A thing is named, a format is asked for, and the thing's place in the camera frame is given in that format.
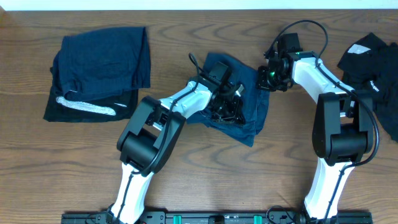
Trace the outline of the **blue denim shorts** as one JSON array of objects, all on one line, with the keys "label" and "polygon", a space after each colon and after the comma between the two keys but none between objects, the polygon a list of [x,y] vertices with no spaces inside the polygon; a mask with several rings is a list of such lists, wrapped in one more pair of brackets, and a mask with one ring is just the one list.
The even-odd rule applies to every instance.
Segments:
[{"label": "blue denim shorts", "polygon": [[254,138],[258,135],[266,120],[270,93],[256,88],[257,70],[247,66],[238,59],[222,53],[210,52],[206,56],[204,71],[209,72],[217,63],[221,62],[232,69],[229,81],[233,84],[242,84],[245,92],[242,95],[242,116],[244,124],[217,121],[211,117],[211,111],[205,109],[193,114],[187,119],[188,124],[204,124],[208,128],[221,131],[229,137],[251,147]]}]

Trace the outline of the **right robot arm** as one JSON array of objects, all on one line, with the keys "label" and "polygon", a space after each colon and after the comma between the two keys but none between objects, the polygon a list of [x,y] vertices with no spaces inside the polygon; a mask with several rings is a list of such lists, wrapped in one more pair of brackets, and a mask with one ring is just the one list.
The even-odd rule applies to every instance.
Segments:
[{"label": "right robot arm", "polygon": [[301,48],[296,33],[279,34],[264,57],[268,64],[259,67],[259,89],[287,91],[298,84],[316,104],[312,146],[317,168],[295,222],[338,223],[338,202],[350,173],[379,144],[370,97],[341,83],[318,54]]}]

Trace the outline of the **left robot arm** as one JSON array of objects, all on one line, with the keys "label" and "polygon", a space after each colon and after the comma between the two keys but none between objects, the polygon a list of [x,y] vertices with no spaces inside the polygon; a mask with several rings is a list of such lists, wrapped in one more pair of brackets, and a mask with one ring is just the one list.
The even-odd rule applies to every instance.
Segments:
[{"label": "left robot arm", "polygon": [[232,66],[216,62],[208,72],[198,68],[197,75],[173,95],[146,96],[139,102],[117,141],[122,179],[107,223],[138,221],[151,179],[169,159],[189,117],[208,111],[216,123],[245,124],[244,86],[233,82],[232,76]]}]

